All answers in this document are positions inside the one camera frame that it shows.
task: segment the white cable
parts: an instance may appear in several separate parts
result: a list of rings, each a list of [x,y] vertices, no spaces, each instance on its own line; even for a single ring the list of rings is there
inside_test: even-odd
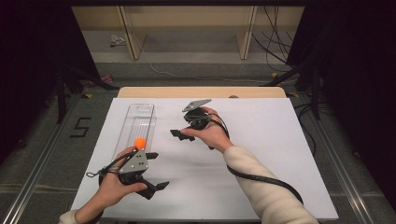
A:
[[[146,52],[143,50],[143,46],[142,46],[142,45],[139,43],[139,41],[137,40],[137,37],[136,37],[136,35],[134,34],[134,32],[132,32],[132,35],[134,36],[134,40],[136,41],[136,43],[137,43],[137,45],[139,46],[139,48],[140,48],[140,50],[142,51],[142,53],[143,53],[147,58],[149,58],[149,57],[147,56]],[[183,78],[183,76],[176,76],[176,75],[173,75],[173,74],[168,73],[168,72],[158,71],[157,69],[154,68],[154,66],[152,65],[151,62],[149,62],[149,66],[151,67],[151,69],[152,69],[154,72],[156,72],[156,73],[158,73],[158,74],[166,74],[166,75],[171,76],[171,77],[180,77],[180,78]],[[264,83],[268,83],[268,81],[259,81],[259,80],[252,80],[252,79],[228,79],[228,78],[223,78],[223,77],[190,77],[190,78],[201,79],[201,80],[219,79],[219,80],[225,80],[225,81],[248,81],[248,82],[260,82],[260,83],[263,83],[263,82],[264,82]]]

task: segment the metal rail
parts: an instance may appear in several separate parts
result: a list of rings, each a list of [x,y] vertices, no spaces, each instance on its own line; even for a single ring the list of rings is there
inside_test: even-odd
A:
[[[47,163],[50,160],[50,156],[54,151],[60,136],[62,135],[62,132],[64,130],[64,125],[66,124],[68,118],[70,117],[70,114],[75,108],[78,100],[79,100],[79,94],[72,95],[71,101],[69,103],[69,109],[67,110],[63,121],[57,124],[54,130],[52,131],[49,141],[45,145],[43,151],[40,154],[40,157],[35,163],[35,167],[32,169],[32,172],[29,174],[27,180],[23,184],[20,193],[15,198],[12,205],[9,207],[6,218],[3,221],[3,224],[18,223],[23,213],[23,210],[25,209],[26,205],[28,204],[33,194],[35,185],[42,176],[44,169],[46,168]]]
[[[306,98],[305,95],[301,95],[301,97],[303,103],[309,103],[309,100]],[[359,223],[374,223],[373,218],[368,211],[366,203],[359,194],[359,191],[353,183],[352,179],[350,178],[344,164],[341,162],[340,157],[338,156],[334,146],[332,145],[332,141],[329,135],[327,135],[320,120],[317,120],[312,112],[309,112],[309,117],[312,119],[312,123],[318,131],[318,134],[325,146],[324,149],[329,157],[329,162],[332,165],[335,174],[337,175],[338,181],[340,182],[341,187],[343,188],[344,193],[346,194],[346,197],[348,198]]]

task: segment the white tabletop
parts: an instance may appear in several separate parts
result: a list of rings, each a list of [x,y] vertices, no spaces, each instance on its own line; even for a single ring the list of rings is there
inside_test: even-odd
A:
[[[181,110],[192,100],[166,98],[116,98],[108,111],[87,172],[97,172],[111,162],[130,104],[154,104],[157,117],[151,151],[143,177],[156,185],[170,181],[147,200],[131,194],[107,208],[103,217],[135,221],[252,221],[258,220],[248,199],[225,165],[222,155],[199,139],[179,141],[170,130],[188,126]],[[249,149],[281,180],[296,188],[304,206],[318,219],[338,216],[318,167],[287,98],[212,98],[232,141]],[[72,209],[80,208],[98,188],[97,177],[84,176]]]

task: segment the orange ball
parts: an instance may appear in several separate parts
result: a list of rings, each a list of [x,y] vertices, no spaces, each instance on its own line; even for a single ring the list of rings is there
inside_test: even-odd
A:
[[[138,137],[134,140],[134,146],[137,147],[137,149],[142,149],[143,147],[146,146],[146,139],[142,137]]]

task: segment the finger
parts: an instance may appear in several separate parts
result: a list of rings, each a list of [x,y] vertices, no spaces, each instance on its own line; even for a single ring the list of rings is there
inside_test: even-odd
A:
[[[220,119],[220,117],[217,114],[210,113],[208,115],[210,116],[211,119],[213,119],[213,120],[215,120],[217,122],[221,122],[221,119]]]
[[[187,136],[193,136],[193,137],[199,137],[199,135],[200,135],[199,134],[200,131],[194,130],[194,129],[190,129],[190,128],[182,129],[182,130],[180,130],[180,132],[183,133],[183,134],[186,134]]]
[[[122,152],[120,152],[120,153],[117,155],[117,158],[119,158],[119,157],[121,157],[121,156],[123,156],[123,155],[125,155],[125,154],[131,153],[131,152],[133,152],[134,150],[135,150],[135,147],[127,147],[127,148],[125,148]],[[123,163],[123,161],[124,161],[124,159],[122,159],[122,160],[120,160],[120,161],[117,161],[116,164],[114,164],[114,165],[115,165],[115,166],[121,166],[122,163]]]
[[[134,193],[134,192],[138,192],[140,190],[144,190],[147,188],[148,188],[148,186],[143,183],[134,183],[132,185],[125,186],[124,190],[126,193]]]
[[[218,112],[210,107],[201,106],[201,108],[208,114],[218,114]]]

